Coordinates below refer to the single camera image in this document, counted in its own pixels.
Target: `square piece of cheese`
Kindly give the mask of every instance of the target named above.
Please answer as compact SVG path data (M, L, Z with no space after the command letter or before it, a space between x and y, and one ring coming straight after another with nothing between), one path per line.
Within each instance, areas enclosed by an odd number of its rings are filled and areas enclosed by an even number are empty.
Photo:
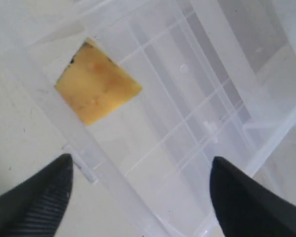
M55 88L85 125L107 116L142 87L87 39Z

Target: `transparent plastic box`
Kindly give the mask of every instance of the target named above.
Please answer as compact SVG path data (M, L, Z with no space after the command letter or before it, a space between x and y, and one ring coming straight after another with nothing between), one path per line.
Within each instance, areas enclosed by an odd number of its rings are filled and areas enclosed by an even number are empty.
M86 37L143 86L89 127L54 89ZM253 176L296 122L296 0L0 0L0 72L145 236L200 237L213 157Z

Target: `clear plastic container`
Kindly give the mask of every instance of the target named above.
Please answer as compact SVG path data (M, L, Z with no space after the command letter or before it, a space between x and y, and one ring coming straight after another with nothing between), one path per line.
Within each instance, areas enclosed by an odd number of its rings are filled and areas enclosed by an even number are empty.
M86 37L143 86L89 127L54 89ZM0 71L145 236L199 237L213 157L252 176L296 122L296 1L0 0Z

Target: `ribbed texture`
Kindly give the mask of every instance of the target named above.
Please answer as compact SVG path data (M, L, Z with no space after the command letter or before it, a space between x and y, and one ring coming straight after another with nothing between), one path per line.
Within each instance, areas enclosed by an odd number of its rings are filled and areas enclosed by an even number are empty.
M8 226L2 237L53 237L67 209L73 169L63 169L27 211Z

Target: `cheese slice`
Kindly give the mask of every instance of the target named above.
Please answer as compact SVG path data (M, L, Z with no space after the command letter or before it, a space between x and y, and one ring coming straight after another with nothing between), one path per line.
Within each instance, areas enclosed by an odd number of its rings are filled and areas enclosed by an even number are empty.
M87 39L55 88L85 125L107 116L142 87Z

